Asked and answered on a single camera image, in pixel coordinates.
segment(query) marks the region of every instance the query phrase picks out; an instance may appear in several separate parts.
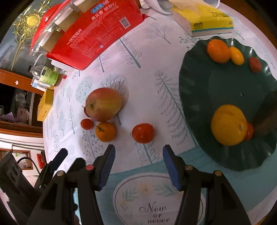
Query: screw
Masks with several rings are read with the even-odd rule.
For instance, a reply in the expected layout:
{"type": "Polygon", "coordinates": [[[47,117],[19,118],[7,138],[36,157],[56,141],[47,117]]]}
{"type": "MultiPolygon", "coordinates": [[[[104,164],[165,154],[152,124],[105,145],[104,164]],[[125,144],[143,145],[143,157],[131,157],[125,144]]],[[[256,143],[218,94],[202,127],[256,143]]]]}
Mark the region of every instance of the screw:
{"type": "Polygon", "coordinates": [[[222,172],[219,171],[219,170],[216,170],[216,171],[214,172],[214,174],[215,174],[216,176],[220,177],[220,176],[222,175],[222,172]]]}
{"type": "Polygon", "coordinates": [[[192,165],[185,165],[185,169],[186,169],[186,170],[192,170],[192,169],[193,169],[193,166],[192,166],[192,165]]]}
{"type": "Polygon", "coordinates": [[[57,176],[58,176],[58,177],[60,177],[60,176],[62,176],[62,175],[63,175],[63,171],[62,171],[62,170],[60,170],[60,171],[57,172],[57,176]]]}

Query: barcode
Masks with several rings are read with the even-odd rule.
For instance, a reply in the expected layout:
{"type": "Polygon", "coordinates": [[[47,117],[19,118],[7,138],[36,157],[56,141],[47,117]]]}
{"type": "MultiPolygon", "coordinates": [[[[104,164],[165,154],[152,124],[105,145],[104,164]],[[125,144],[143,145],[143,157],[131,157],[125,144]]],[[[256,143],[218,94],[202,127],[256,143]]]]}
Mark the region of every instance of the barcode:
{"type": "Polygon", "coordinates": [[[127,20],[126,17],[123,17],[120,21],[119,21],[122,26],[127,29],[129,26],[131,26],[131,24],[129,23],[129,21],[127,20]]]}

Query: green label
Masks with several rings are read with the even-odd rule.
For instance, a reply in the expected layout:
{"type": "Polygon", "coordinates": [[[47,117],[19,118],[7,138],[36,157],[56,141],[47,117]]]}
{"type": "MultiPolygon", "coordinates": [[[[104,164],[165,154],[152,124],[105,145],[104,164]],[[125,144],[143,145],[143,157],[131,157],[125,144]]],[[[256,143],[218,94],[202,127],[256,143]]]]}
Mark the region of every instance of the green label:
{"type": "Polygon", "coordinates": [[[54,86],[57,82],[58,77],[58,72],[53,72],[53,70],[51,70],[49,67],[44,66],[40,73],[39,81],[54,86]]]}

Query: white tablecloth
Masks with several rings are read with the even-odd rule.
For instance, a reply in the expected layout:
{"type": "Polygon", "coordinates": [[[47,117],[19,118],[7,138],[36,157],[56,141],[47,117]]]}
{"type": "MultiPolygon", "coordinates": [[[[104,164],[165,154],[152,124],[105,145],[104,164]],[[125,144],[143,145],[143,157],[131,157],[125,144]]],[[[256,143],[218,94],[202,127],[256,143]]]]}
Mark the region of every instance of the white tablecloth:
{"type": "MultiPolygon", "coordinates": [[[[235,24],[232,33],[220,36],[233,37],[253,47],[277,78],[277,63],[273,57],[277,55],[276,49],[273,53],[272,49],[268,50],[272,44],[246,18],[223,4],[221,8],[235,24]]],[[[152,9],[142,9],[142,12],[150,17],[113,43],[85,70],[74,70],[55,90],[53,107],[43,124],[47,161],[61,148],[66,148],[69,155],[59,170],[67,171],[75,158],[82,157],[87,163],[93,163],[108,144],[113,144],[116,158],[111,175],[107,186],[97,194],[104,224],[141,225],[157,223],[157,220],[173,224],[181,194],[172,186],[162,161],[162,147],[170,144],[175,154],[197,169],[223,171],[251,222],[258,222],[274,203],[272,197],[265,198],[276,192],[277,178],[267,171],[276,170],[277,154],[254,170],[234,172],[222,168],[198,146],[186,125],[180,102],[179,70],[185,53],[198,40],[214,35],[192,38],[172,16],[152,9]],[[103,86],[116,89],[126,103],[118,117],[112,120],[117,135],[109,143],[99,141],[94,129],[85,131],[80,127],[80,121],[86,118],[82,106],[87,95],[103,86]],[[132,139],[130,133],[139,123],[153,125],[155,138],[152,142],[139,144],[132,139]],[[156,208],[163,217],[153,212],[156,208]]],[[[205,207],[200,209],[199,222],[204,210],[205,207]]]]}

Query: gold decoration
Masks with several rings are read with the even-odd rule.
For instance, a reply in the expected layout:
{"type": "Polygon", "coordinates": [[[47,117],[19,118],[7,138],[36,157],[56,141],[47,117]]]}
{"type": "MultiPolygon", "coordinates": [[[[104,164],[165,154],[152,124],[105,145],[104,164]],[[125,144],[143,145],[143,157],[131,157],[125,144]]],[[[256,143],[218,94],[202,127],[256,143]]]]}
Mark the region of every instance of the gold decoration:
{"type": "Polygon", "coordinates": [[[11,71],[14,67],[16,57],[18,52],[24,48],[24,46],[30,46],[30,44],[25,44],[27,40],[33,38],[37,28],[40,24],[43,14],[50,8],[48,5],[52,0],[45,0],[44,2],[35,3],[32,6],[26,8],[23,13],[21,13],[14,25],[14,34],[16,36],[16,42],[18,43],[18,48],[16,50],[14,60],[12,62],[11,71]]]}

